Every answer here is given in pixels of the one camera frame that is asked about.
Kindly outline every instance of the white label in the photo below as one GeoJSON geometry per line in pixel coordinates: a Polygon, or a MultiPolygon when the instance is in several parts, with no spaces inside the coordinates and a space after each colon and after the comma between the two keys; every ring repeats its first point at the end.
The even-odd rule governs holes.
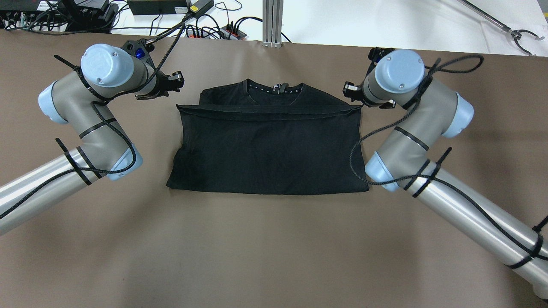
{"type": "Polygon", "coordinates": [[[186,14],[189,12],[188,7],[176,7],[175,8],[175,14],[186,14]]]}
{"type": "MultiPolygon", "coordinates": [[[[49,1],[49,3],[51,3],[52,5],[56,5],[57,2],[59,1],[49,1]]],[[[45,11],[45,10],[49,10],[51,7],[49,6],[49,4],[46,2],[46,1],[40,1],[40,3],[38,4],[38,8],[36,9],[37,11],[45,11]]]]}

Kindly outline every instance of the shirt neckline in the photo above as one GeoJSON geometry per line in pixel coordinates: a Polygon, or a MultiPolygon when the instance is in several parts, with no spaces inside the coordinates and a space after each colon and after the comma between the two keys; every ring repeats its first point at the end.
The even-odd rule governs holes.
{"type": "MultiPolygon", "coordinates": [[[[242,85],[242,92],[243,92],[244,96],[249,101],[251,101],[252,103],[254,103],[256,105],[262,105],[262,104],[257,102],[255,99],[253,99],[251,97],[251,95],[249,94],[249,88],[255,88],[257,90],[262,90],[264,93],[270,94],[270,95],[284,95],[284,94],[275,94],[272,91],[271,87],[269,87],[267,85],[257,83],[257,82],[254,82],[253,80],[251,80],[249,78],[242,81],[241,85],[242,85]]],[[[295,93],[295,92],[299,93],[297,95],[297,97],[292,102],[290,102],[289,104],[286,104],[286,106],[295,104],[295,102],[297,102],[301,98],[302,93],[306,90],[306,88],[307,88],[307,85],[305,83],[302,83],[302,82],[299,83],[298,85],[293,86],[293,87],[286,88],[284,93],[295,93]]]]}

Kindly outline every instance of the blue light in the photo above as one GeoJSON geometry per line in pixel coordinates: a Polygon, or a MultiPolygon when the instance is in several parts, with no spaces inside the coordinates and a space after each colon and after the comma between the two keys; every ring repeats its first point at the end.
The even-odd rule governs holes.
{"type": "Polygon", "coordinates": [[[137,57],[137,59],[141,59],[142,57],[145,56],[145,51],[142,48],[138,48],[135,51],[135,56],[137,57]]]}

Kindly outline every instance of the shirt tag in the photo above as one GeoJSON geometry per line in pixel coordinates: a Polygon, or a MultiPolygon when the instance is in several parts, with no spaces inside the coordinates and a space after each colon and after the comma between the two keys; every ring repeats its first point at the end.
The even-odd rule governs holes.
{"type": "Polygon", "coordinates": [[[282,83],[282,84],[275,84],[274,87],[272,87],[272,91],[276,94],[280,94],[280,93],[283,93],[286,88],[287,88],[288,84],[287,83],[282,83]]]}

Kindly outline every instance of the black box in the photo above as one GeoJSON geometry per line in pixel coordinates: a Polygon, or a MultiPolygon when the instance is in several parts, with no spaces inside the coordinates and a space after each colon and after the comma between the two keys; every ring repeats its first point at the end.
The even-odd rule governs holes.
{"type": "Polygon", "coordinates": [[[186,14],[190,0],[127,0],[133,15],[186,14]]]}

